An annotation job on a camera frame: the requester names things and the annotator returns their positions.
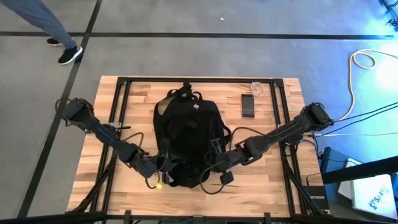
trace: white cable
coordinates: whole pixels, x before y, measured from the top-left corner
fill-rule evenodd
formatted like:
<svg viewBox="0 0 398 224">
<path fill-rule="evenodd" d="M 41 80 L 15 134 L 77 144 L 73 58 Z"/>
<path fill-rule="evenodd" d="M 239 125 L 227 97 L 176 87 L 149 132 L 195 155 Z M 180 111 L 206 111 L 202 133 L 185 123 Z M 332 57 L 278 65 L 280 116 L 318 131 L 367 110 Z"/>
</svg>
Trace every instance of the white cable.
<svg viewBox="0 0 398 224">
<path fill-rule="evenodd" d="M 387 136 L 387 135 L 391 135 L 391 134 L 398 134 L 398 132 L 382 133 L 382 134 L 355 134 L 355 133 L 326 134 L 326 135 L 316 134 L 315 137 L 317 137 L 317 136 L 322 136 L 322 137 L 332 137 L 332 136 Z"/>
<path fill-rule="evenodd" d="M 252 82 L 250 84 L 250 90 L 254 96 L 264 96 L 264 94 L 266 94 L 264 85 L 261 82 Z"/>
<path fill-rule="evenodd" d="M 342 116 L 339 120 L 342 120 L 342 119 L 346 118 L 351 113 L 351 111 L 353 110 L 354 104 L 355 104 L 355 96 L 354 96 L 353 82 L 352 82 L 353 62 L 358 67 L 363 68 L 363 69 L 372 69 L 372 68 L 374 68 L 376 66 L 376 59 L 374 59 L 374 57 L 372 55 L 369 55 L 369 54 L 364 53 L 364 52 L 377 52 L 377 53 L 389 55 L 391 57 L 395 57 L 396 59 L 398 59 L 398 55 L 394 55 L 394 54 L 390 54 L 390 53 L 387 53 L 387 52 L 383 52 L 383 51 L 380 51 L 380 50 L 374 50 L 374 49 L 361 49 L 361 50 L 358 50 L 358 51 L 356 51 L 355 53 L 353 53 L 351 55 L 351 57 L 349 58 L 349 71 L 348 71 L 348 90 L 349 90 L 349 94 L 351 95 L 351 105 L 349 106 L 349 109 L 348 109 L 347 113 L 344 114 L 344 116 Z M 373 65 L 371 65 L 370 67 L 366 67 L 366 66 L 360 65 L 356 61 L 356 56 L 359 55 L 359 54 L 368 56 L 372 60 Z"/>
</svg>

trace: black backpack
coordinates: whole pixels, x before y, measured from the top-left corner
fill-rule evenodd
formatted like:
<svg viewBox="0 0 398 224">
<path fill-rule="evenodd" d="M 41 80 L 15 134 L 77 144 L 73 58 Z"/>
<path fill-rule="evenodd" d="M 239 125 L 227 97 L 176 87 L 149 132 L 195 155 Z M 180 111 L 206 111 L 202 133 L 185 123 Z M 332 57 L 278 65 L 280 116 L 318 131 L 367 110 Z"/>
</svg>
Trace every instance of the black backpack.
<svg viewBox="0 0 398 224">
<path fill-rule="evenodd" d="M 224 125 L 217 105 L 203 100 L 201 93 L 192 92 L 191 84 L 183 83 L 179 90 L 170 90 L 162 100 L 171 99 L 163 114 L 159 103 L 154 110 L 154 127 L 159 154 L 164 153 L 165 142 L 172 155 L 174 168 L 168 175 L 172 187 L 195 187 L 207 180 L 217 153 L 225 152 L 225 145 L 231 140 L 231 131 Z"/>
</svg>

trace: person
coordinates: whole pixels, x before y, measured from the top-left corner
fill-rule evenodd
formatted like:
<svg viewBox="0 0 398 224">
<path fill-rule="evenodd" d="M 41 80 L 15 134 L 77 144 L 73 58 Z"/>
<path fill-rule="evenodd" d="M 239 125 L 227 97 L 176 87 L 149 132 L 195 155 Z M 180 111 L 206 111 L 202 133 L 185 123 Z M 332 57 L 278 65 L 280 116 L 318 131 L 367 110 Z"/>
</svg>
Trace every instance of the person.
<svg viewBox="0 0 398 224">
<path fill-rule="evenodd" d="M 65 50 L 58 59 L 60 65 L 66 65 L 83 53 L 83 48 L 78 46 L 68 32 L 63 28 L 60 21 L 42 0 L 0 0 L 17 15 L 21 16 L 28 23 L 42 29 L 52 38 L 47 40 L 51 46 L 64 45 Z"/>
</svg>

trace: yellow tag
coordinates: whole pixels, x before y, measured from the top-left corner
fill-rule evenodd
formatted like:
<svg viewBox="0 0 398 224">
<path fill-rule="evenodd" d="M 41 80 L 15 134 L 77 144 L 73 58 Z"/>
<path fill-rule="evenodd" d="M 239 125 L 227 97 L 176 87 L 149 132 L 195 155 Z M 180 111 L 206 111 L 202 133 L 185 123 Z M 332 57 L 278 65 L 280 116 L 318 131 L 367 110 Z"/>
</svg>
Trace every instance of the yellow tag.
<svg viewBox="0 0 398 224">
<path fill-rule="evenodd" d="M 156 186 L 158 189 L 160 189 L 160 190 L 162 190 L 162 188 L 163 188 L 163 185 L 162 185 L 161 183 L 157 183 L 155 186 Z"/>
</svg>

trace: black floor stripe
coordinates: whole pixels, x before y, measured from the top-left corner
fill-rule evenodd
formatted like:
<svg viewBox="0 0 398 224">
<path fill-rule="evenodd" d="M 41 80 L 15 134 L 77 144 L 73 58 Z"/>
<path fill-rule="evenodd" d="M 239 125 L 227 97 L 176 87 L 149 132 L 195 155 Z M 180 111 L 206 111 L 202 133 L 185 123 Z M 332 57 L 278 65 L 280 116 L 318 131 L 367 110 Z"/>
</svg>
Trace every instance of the black floor stripe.
<svg viewBox="0 0 398 224">
<path fill-rule="evenodd" d="M 83 37 L 84 32 L 70 32 L 72 37 Z M 49 37 L 45 32 L 23 32 L 23 31 L 0 31 L 0 37 Z"/>
<path fill-rule="evenodd" d="M 90 21 L 88 23 L 86 32 L 83 36 L 83 40 L 81 42 L 81 47 L 83 47 L 83 49 L 86 49 L 86 47 L 87 47 L 88 39 L 90 38 L 90 32 L 93 30 L 94 23 L 98 16 L 98 12 L 100 11 L 101 4 L 102 4 L 102 0 L 97 0 L 94 10 L 93 10 L 93 13 L 90 18 Z M 63 90 L 63 93 L 61 96 L 61 101 L 60 101 L 60 104 L 58 107 L 58 111 L 55 114 L 55 117 L 52 121 L 50 131 L 45 140 L 42 153 L 40 154 L 39 161 L 37 162 L 37 165 L 35 168 L 35 172 L 33 173 L 33 176 L 32 176 L 32 179 L 30 180 L 30 184 L 28 186 L 24 200 L 22 201 L 21 208 L 19 209 L 19 213 L 17 216 L 18 218 L 24 218 L 27 216 L 30 206 L 33 202 L 34 195 L 36 193 L 37 187 L 39 186 L 40 179 L 42 177 L 42 174 L 43 174 L 43 171 L 45 168 L 45 164 L 50 155 L 50 151 L 51 151 L 51 147 L 54 142 L 54 139 L 55 139 L 55 135 L 57 134 L 58 127 L 61 122 L 61 115 L 60 115 L 59 111 L 62 111 L 67 103 L 67 100 L 69 98 L 70 92 L 73 87 L 73 83 L 75 82 L 77 72 L 80 67 L 80 62 L 81 62 L 81 59 L 75 61 L 75 63 L 72 66 L 72 69 L 70 71 L 67 83 L 65 85 L 65 89 Z"/>
<path fill-rule="evenodd" d="M 85 32 L 70 32 L 72 37 L 83 37 Z M 48 37 L 44 32 L 0 31 L 0 36 Z M 333 35 L 333 34 L 232 34 L 184 32 L 91 32 L 90 37 L 175 37 L 175 38 L 232 38 L 232 39 L 310 39 L 310 40 L 398 40 L 398 35 Z"/>
</svg>

